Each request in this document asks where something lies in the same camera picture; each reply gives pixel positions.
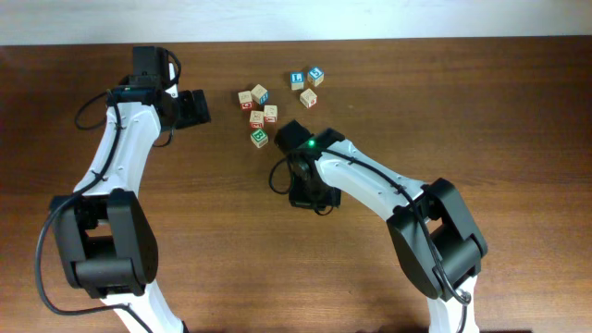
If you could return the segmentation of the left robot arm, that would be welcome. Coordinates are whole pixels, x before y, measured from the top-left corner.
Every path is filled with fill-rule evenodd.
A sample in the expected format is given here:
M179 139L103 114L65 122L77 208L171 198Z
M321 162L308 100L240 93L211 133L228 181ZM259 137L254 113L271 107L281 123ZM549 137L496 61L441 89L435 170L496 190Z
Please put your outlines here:
M45 306L42 252L55 235L65 278L101 305L81 315L115 312L130 332L185 332L156 282L158 246L139 202L147 157L161 133L208 123L204 92L178 88L181 64L163 47L136 46L133 71L100 93L105 131L88 171L68 196L56 196L35 249L34 275Z

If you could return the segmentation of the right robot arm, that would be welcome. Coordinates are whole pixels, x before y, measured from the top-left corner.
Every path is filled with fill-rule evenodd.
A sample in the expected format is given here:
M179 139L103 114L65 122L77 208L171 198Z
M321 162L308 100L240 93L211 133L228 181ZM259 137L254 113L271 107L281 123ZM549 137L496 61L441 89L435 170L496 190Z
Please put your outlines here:
M316 135L292 120L275 145L290 173L290 204L319 216L349 194L388 227L400 267L426 297L431 332L476 332L474 290L487 242L446 179L409 179L359 151L334 129Z

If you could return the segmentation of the green B block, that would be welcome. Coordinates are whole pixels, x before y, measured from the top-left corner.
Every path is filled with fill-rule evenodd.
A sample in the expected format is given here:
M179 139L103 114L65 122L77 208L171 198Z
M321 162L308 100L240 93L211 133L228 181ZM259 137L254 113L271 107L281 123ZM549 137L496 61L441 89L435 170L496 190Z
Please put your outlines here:
M268 135L263 129L256 129L255 131L253 131L250 135L250 138L252 143L257 148L265 146L269 141Z

